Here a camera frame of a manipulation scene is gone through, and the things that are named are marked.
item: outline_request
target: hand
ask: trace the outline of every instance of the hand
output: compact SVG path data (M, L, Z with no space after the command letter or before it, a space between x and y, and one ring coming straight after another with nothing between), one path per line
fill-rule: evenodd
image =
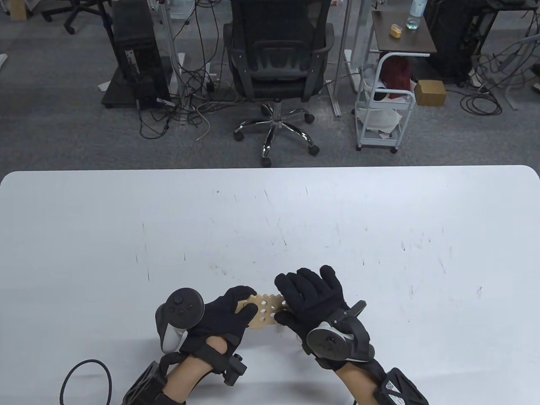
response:
M202 319L193 328L188 329L185 343L189 340L204 341L211 336L218 336L226 341L227 347L223 353L230 357L240 345L247 326L258 311L257 305L251 303L235 314L238 301L247 300L250 295L256 294L251 287L237 286L227 290L225 295L215 301L205 304Z
M290 311L276 313L277 323L292 329L302 339L306 352L311 352L306 343L307 334L337 309L349 309L343 298L343 289L334 269L322 266L321 276L307 268L296 273L278 274L274 283L287 302ZM347 362L326 360L332 370L339 370Z

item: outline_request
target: wrist-mounted device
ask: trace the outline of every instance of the wrist-mounted device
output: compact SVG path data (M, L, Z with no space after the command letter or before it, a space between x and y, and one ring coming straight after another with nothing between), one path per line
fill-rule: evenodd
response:
M180 364L189 355L198 357L212 366L212 372L222 374L224 382L233 386L247 367L238 354L221 354L206 343L206 339L189 339L183 342L186 331L200 322L204 315L204 301L192 288L181 288L173 292L156 311L156 327L161 350L165 353L158 362L153 361L124 395L122 405L173 405L163 395L167 384L169 366ZM239 338L222 336L233 346Z
M308 354L323 368L331 368L329 361L348 361L367 371L379 384L374 393L380 405L428 405L416 386L397 368L388 374L374 359L375 349L369 344L369 334L358 320L366 307L358 301L351 309L338 309L328 319L311 330L306 338Z

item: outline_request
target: small yellow box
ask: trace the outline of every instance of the small yellow box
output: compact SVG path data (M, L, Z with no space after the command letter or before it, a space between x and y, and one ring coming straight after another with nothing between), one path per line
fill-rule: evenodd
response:
M403 29L397 24L392 24L392 27L390 27L390 35L392 35L396 39L401 38L402 32L403 32Z
M419 80L414 88L417 105L441 107L446 101L446 89L439 80Z

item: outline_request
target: chrome chair base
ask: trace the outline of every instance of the chrome chair base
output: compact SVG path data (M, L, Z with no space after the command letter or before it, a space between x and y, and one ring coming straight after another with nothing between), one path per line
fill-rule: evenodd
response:
M292 117L296 114L303 113L304 121L308 124L311 124L315 120L315 117L312 114L310 114L309 111L305 109L294 109L282 116L281 115L281 102L276 102L274 103L273 106L271 106L269 103L263 103L263 105L261 105L261 112L264 116L268 117L268 119L266 120L254 119L251 121L244 121L234 130L234 140L236 140L237 142L240 142L244 139L244 134L242 133L242 129L244 128L263 125L263 124L270 125L270 129L266 136L265 143L262 146L261 164L263 167L270 167L272 165L272 161L270 161L270 158L268 157L268 155L270 154L272 141L274 140L274 135L276 134L276 129L278 128L283 127L295 133L299 137L301 137L307 143L308 151L311 156L315 156L319 153L320 151L319 147L313 143L313 141L311 140L311 137L308 134L306 134L303 130L301 130L297 126L283 121L286 118Z

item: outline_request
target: wooden piece with holes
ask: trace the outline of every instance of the wooden piece with holes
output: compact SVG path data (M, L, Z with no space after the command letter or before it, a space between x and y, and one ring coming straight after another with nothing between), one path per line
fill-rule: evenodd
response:
M268 325L275 325L274 314L287 307L282 295L252 295L247 300L238 301L236 312L244 308L247 304L254 303L259 307L257 315L249 323L252 329L263 328Z

